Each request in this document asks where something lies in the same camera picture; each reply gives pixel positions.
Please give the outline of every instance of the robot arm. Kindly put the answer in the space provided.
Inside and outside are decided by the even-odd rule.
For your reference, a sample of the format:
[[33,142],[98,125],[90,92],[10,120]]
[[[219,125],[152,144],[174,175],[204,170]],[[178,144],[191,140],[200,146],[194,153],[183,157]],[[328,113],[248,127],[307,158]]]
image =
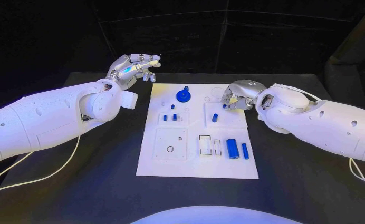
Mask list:
[[255,104],[258,119],[278,133],[291,133],[301,141],[344,157],[365,160],[365,110],[331,101],[310,101],[301,90],[255,81],[235,81],[222,96],[224,109],[249,110]]
[[160,57],[131,54],[112,63],[106,76],[22,97],[0,109],[0,160],[50,148],[112,120],[119,107],[134,109],[136,94],[125,91],[136,78],[154,82],[148,71]]

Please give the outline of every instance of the black table surface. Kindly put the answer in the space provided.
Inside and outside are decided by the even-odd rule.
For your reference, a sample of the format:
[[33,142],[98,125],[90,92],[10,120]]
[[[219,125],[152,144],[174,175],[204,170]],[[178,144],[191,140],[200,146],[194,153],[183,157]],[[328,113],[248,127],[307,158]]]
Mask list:
[[[72,73],[64,85],[92,82],[105,73]],[[328,94],[314,75],[158,74],[158,83],[230,83],[250,79],[265,86],[295,86],[323,99]],[[1,222],[129,223],[167,209],[233,206],[302,223],[363,223],[365,184],[347,158],[274,132],[245,112],[258,180],[136,177],[138,152],[151,83],[138,81],[134,110],[80,136],[63,170],[47,180],[0,191]],[[8,172],[1,186],[47,176],[61,166],[76,139],[34,152]]]

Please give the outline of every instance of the small blue piece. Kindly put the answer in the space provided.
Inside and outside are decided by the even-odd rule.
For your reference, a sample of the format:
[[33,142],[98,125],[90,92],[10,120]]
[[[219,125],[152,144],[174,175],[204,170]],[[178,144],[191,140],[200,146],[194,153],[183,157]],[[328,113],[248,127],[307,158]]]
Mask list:
[[235,139],[227,139],[226,140],[226,148],[227,148],[229,159],[239,158],[239,153],[237,153],[237,147],[236,147]]
[[190,98],[191,98],[191,95],[188,92],[188,87],[184,86],[184,89],[181,91],[178,91],[175,94],[175,99],[178,102],[184,103],[190,100]]
[[214,113],[211,121],[216,122],[216,120],[217,120],[217,114]]
[[242,149],[243,149],[243,157],[245,157],[245,159],[249,159],[249,157],[248,157],[248,151],[246,151],[246,144],[245,143],[242,143]]

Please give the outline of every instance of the blue cap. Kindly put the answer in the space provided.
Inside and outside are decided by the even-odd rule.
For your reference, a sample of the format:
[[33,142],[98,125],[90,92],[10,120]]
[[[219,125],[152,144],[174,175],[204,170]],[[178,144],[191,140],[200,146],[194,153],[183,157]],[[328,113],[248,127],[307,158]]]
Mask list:
[[187,88],[187,86],[184,86],[184,89],[181,91],[178,91],[175,94],[175,99],[178,102],[184,103],[190,100],[190,98],[191,98],[191,95],[188,92],[188,88]]

